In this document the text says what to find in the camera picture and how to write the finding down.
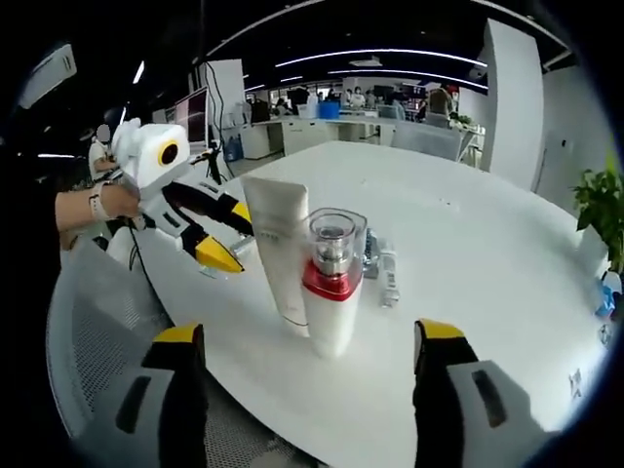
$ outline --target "ceiling light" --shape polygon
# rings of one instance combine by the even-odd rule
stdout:
[[[140,75],[143,74],[143,70],[145,69],[145,60],[142,61],[140,63],[140,65],[138,66],[138,70],[136,71],[136,75],[135,75],[135,79],[133,80],[133,85],[135,85],[136,83],[138,83],[138,80],[140,80]]]
[[[225,44],[233,41],[234,39],[236,39],[237,37],[242,36],[243,34],[251,31],[252,29],[255,29],[256,27],[260,26],[261,24],[265,24],[266,22],[269,22],[271,20],[274,20],[277,17],[280,17],[281,15],[285,15],[288,14],[290,12],[294,12],[296,10],[299,10],[301,8],[306,8],[309,7],[311,5],[316,5],[317,3],[323,3],[325,2],[325,0],[305,0],[303,2],[299,2],[299,3],[295,3],[294,5],[291,5],[290,8],[285,8],[284,10],[280,10],[278,12],[275,12],[272,15],[269,15],[268,17],[264,17],[263,19],[259,19],[256,22],[253,22],[252,24],[249,24],[248,26],[245,26],[243,29],[241,29],[240,31],[238,31],[237,33],[231,35],[230,37],[228,37],[225,42],[221,42],[218,46],[216,46],[214,49],[212,49],[211,51],[209,51],[206,54],[206,57],[211,56],[212,54],[214,54],[216,51],[218,51],[219,49],[221,49],[223,46],[225,46]]]
[[[293,63],[299,63],[300,61],[307,61],[313,59],[324,59],[326,57],[338,57],[338,56],[350,56],[354,54],[417,54],[421,56],[431,56],[431,57],[440,57],[442,59],[453,59],[459,61],[465,61],[467,63],[472,63],[474,65],[487,67],[488,65],[482,61],[472,60],[471,58],[465,58],[460,56],[452,56],[451,54],[442,54],[440,52],[430,52],[430,51],[415,51],[412,49],[359,49],[357,51],[342,51],[342,52],[330,52],[328,54],[319,54],[317,56],[310,56],[304,58],[296,58],[295,60],[284,61],[282,63],[278,63],[275,65],[276,68],[280,66],[291,65]]]
[[[259,90],[260,88],[264,88],[264,85],[257,85],[257,86],[253,86],[251,88],[247,88],[245,90],[245,93],[248,93],[249,91],[253,91],[253,90]]]
[[[303,78],[303,77],[302,76],[293,76],[291,78],[284,78],[283,80],[280,80],[280,83],[286,83],[287,81],[300,80],[301,78]]]
[[[74,156],[70,154],[40,154],[40,158],[61,158],[61,159],[74,159]]]
[[[475,86],[477,88],[481,88],[482,90],[486,90],[488,87],[484,85],[479,85],[472,81],[461,80],[459,78],[452,78],[450,76],[444,75],[436,75],[434,73],[424,73],[421,71],[407,71],[407,70],[336,70],[336,71],[328,71],[329,75],[337,75],[343,73],[395,73],[395,74],[406,74],[406,75],[420,75],[420,76],[429,76],[431,78],[441,78],[443,80],[456,81],[457,83],[465,83],[466,85]]]

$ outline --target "human hand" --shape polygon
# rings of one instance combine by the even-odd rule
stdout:
[[[111,217],[138,216],[138,197],[121,185],[104,185],[100,199],[106,214]]]

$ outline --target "wristband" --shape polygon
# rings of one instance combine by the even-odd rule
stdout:
[[[89,207],[91,208],[91,214],[96,221],[108,221],[112,219],[104,209],[101,203],[101,189],[104,185],[108,185],[108,182],[100,182],[94,185],[91,189],[91,195],[89,196]]]

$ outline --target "yellow robot eye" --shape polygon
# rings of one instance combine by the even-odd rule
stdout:
[[[177,144],[175,141],[167,141],[161,146],[158,153],[158,164],[161,166],[170,165],[177,156]]]

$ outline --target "white round table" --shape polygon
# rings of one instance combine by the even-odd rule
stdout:
[[[283,327],[255,250],[244,273],[211,279],[141,233],[173,320],[204,324],[207,368],[262,423],[330,466],[412,467],[413,323],[422,317],[461,328],[481,360],[528,392],[545,430],[565,424],[568,377],[596,359],[599,327],[572,216],[496,176],[364,143],[325,143],[253,175],[307,185],[310,211],[365,215],[396,246],[401,291],[396,308],[382,309],[377,283],[365,280],[345,356],[324,361]],[[227,188],[244,198],[238,179]],[[226,245],[237,238],[202,223]]]

